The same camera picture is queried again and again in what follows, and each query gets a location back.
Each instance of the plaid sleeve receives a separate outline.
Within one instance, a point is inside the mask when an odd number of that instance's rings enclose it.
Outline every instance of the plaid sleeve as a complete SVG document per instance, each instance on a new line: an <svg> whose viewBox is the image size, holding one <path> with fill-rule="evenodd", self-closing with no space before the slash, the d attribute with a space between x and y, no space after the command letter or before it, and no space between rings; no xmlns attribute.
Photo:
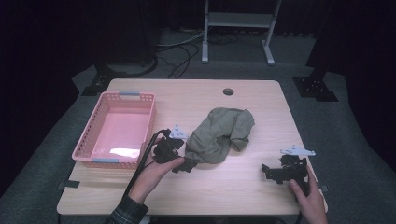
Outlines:
<svg viewBox="0 0 396 224"><path fill-rule="evenodd" d="M106 224L138 224L148 210L145 205L135 202L130 197L124 197Z"/></svg>

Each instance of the wooden table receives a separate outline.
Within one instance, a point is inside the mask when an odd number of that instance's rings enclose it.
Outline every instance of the wooden table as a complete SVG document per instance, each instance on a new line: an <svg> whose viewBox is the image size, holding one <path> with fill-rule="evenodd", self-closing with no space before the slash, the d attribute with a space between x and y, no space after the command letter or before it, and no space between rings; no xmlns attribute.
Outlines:
<svg viewBox="0 0 396 224"><path fill-rule="evenodd" d="M115 79L110 91L156 95L153 131L175 124L191 134L215 107L248 109L255 119L247 147L231 149L219 164L198 164L190 173L168 173L147 197L148 215L294 215L299 213L287 184L267 180L261 164L281 167L279 150L303 147L279 84L264 80ZM232 89L233 95L223 93ZM86 168L76 162L58 204L63 215L110 214L134 171Z"/></svg>

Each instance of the hand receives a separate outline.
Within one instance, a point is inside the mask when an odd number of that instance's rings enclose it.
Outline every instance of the hand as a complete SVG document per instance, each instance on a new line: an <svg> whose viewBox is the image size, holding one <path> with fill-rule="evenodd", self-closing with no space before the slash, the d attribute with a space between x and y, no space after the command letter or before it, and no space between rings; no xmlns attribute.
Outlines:
<svg viewBox="0 0 396 224"><path fill-rule="evenodd" d="M148 156L147 167L136 179L134 186L128 194L129 197L135 202L143 204L146 197L157 187L163 176L183 162L184 158L179 157L167 163L159 164L151 156Z"/></svg>
<svg viewBox="0 0 396 224"><path fill-rule="evenodd" d="M310 224L327 224L326 212L324 208L323 196L320 194L317 181L312 174L311 168L308 171L309 195L305 197L300 186L295 180L290 181L292 191L297 197L301 213Z"/></svg>

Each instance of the plastic basket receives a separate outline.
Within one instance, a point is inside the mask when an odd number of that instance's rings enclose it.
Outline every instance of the plastic basket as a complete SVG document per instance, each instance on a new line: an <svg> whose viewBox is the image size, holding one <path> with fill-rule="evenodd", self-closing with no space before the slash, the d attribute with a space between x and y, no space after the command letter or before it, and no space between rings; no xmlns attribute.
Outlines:
<svg viewBox="0 0 396 224"><path fill-rule="evenodd" d="M153 93L105 91L78 140L72 158L87 167L134 169L152 132Z"/></svg>

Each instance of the crumpled cloth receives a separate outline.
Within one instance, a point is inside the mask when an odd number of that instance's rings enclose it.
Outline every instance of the crumpled cloth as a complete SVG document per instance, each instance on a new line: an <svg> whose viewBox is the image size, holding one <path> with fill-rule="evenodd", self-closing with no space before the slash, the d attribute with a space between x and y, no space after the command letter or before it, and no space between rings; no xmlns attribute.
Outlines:
<svg viewBox="0 0 396 224"><path fill-rule="evenodd" d="M241 151L248 144L254 118L248 110L215 108L187 139L185 157L200 163L219 163L233 147Z"/></svg>

